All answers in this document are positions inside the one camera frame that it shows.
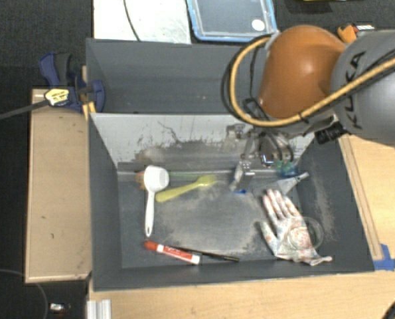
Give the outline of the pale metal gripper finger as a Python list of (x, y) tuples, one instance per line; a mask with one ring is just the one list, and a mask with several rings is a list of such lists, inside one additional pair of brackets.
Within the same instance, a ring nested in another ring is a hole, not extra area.
[(242, 160), (238, 163), (234, 171), (233, 180), (230, 184), (231, 191), (244, 191), (240, 189), (240, 180), (242, 177), (242, 173), (250, 170), (250, 162), (248, 160)]
[(256, 173), (252, 170), (243, 172), (240, 180), (240, 189), (246, 191), (249, 188), (255, 175)]

